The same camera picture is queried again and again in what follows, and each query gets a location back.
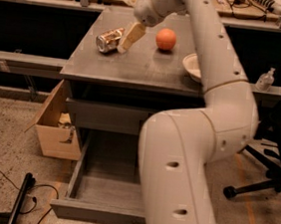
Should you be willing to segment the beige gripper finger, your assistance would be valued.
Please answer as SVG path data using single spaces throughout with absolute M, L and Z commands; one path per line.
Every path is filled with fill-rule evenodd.
M 122 38 L 119 40 L 118 52 L 125 53 L 131 48 L 132 44 L 141 39 L 145 32 L 146 27 L 144 24 L 136 22 L 129 23 L 123 32 Z

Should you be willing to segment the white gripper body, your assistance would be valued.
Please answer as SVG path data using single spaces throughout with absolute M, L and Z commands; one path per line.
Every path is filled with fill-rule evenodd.
M 169 14 L 184 10 L 182 0 L 137 0 L 134 15 L 145 27 L 161 23 Z

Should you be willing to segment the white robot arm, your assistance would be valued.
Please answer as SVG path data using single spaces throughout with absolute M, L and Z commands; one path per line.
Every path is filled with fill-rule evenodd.
M 204 168 L 240 151 L 257 130 L 256 101 L 211 0 L 137 0 L 145 27 L 186 11 L 205 106 L 157 112 L 139 136 L 145 224 L 217 224 Z

